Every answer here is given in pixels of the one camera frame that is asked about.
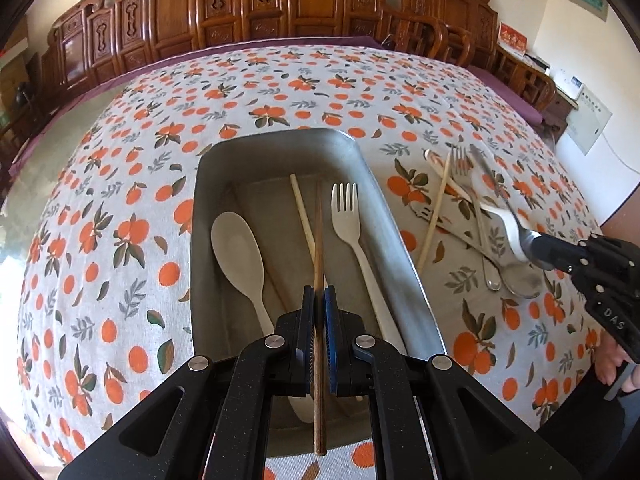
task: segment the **purple cushion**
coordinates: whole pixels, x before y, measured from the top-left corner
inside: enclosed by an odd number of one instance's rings
[[[468,66],[466,69],[487,85],[491,90],[497,93],[501,98],[507,101],[507,104],[516,110],[518,115],[527,121],[527,123],[532,126],[539,126],[542,124],[542,114],[527,103],[522,97],[517,95],[516,92],[511,90],[511,88],[500,81],[495,75],[487,72],[487,70],[478,68],[477,66]]]

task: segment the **tablecloth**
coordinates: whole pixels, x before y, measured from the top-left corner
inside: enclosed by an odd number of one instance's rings
[[[348,46],[251,48],[132,81],[60,173],[31,243],[18,320],[28,433],[69,462],[193,355],[189,246],[196,168],[212,145],[330,126],[358,143],[414,260],[440,179],[423,150],[474,143],[533,226],[576,242],[597,225],[566,170],[467,70]],[[481,196],[492,195],[488,179]],[[449,190],[443,216],[474,233]],[[504,232],[492,249],[507,252]],[[436,234],[424,288],[449,354],[532,428],[590,366],[598,337],[561,272],[539,298],[484,286],[481,260]],[[268,461],[265,478],[373,478],[371,444]]]

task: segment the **gray plastic tray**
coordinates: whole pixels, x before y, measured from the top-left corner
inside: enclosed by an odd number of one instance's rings
[[[289,175],[295,173],[314,227],[316,181],[322,181],[324,270],[335,285],[338,306],[359,314],[367,332],[380,329],[351,248],[335,235],[331,188],[357,182],[360,243],[376,274],[409,355],[428,359],[444,345],[431,308],[378,183],[356,142],[336,130],[284,130],[231,139],[214,146],[200,161],[191,234],[191,320],[196,354],[214,361],[237,355],[262,333],[252,304],[226,280],[210,244],[210,229],[222,212],[244,212],[260,245],[286,289],[286,303],[300,308],[305,285],[313,284],[309,255]],[[231,187],[236,190],[241,207]],[[264,304],[271,320],[284,306],[265,279]],[[370,437],[366,400],[327,402],[328,445],[344,446]],[[287,399],[274,399],[269,456],[311,452],[312,428],[294,414]]]

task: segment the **wooden chopstick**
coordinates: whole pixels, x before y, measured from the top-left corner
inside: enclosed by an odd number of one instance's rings
[[[431,214],[431,222],[429,222],[429,228],[427,229],[427,236],[424,239],[424,243],[422,244],[422,249],[420,250],[420,257],[418,257],[418,275],[422,273],[424,269],[424,264],[427,261],[427,256],[429,254],[429,249],[431,248],[431,242],[433,241],[433,235],[436,231],[436,226],[438,224],[438,216],[440,216],[440,207],[442,206],[442,199],[444,197],[444,191],[447,188],[447,181],[449,180],[449,170],[451,167],[451,152],[447,155],[447,160],[444,163],[444,170],[442,172],[442,182],[440,184],[440,189],[438,190],[438,196],[436,197],[436,203],[433,207],[433,213]]]
[[[302,230],[305,232],[306,246],[309,248],[309,255],[311,259],[315,259],[316,255],[316,243],[314,242],[314,234],[309,224],[309,217],[306,215],[305,202],[302,200],[302,193],[300,193],[300,186],[298,185],[298,179],[294,173],[289,175],[291,182],[291,189],[293,190],[293,196],[296,199],[296,206],[298,208],[298,215],[300,216],[300,223],[302,224]],[[327,287],[326,276],[322,274],[324,288]]]
[[[314,453],[326,455],[326,428],[324,420],[324,370],[326,345],[324,344],[324,272],[322,257],[322,184],[316,187],[316,243],[314,244]]]
[[[233,195],[234,200],[236,201],[236,205],[238,206],[238,212],[240,216],[244,218],[244,221],[247,223],[252,233],[254,234],[255,241],[260,247],[260,254],[262,255],[262,262],[264,264],[264,272],[267,277],[271,280],[271,285],[273,285],[273,290],[276,292],[276,296],[280,300],[282,307],[285,312],[293,312],[295,308],[289,301],[289,297],[286,293],[286,288],[284,286],[283,281],[280,279],[280,275],[276,271],[275,267],[271,259],[269,258],[267,252],[263,250],[265,245],[261,242],[260,237],[258,236],[258,231],[255,229],[255,223],[253,222],[253,218],[249,216],[248,209],[244,207],[244,201],[240,198],[240,192],[238,186],[236,184],[231,184],[231,195]]]

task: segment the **brown chopstick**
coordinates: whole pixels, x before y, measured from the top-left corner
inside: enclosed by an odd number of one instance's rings
[[[326,455],[326,428],[324,420],[324,369],[326,346],[324,344],[324,270],[322,258],[322,184],[316,187],[316,251],[314,254],[314,453]]]

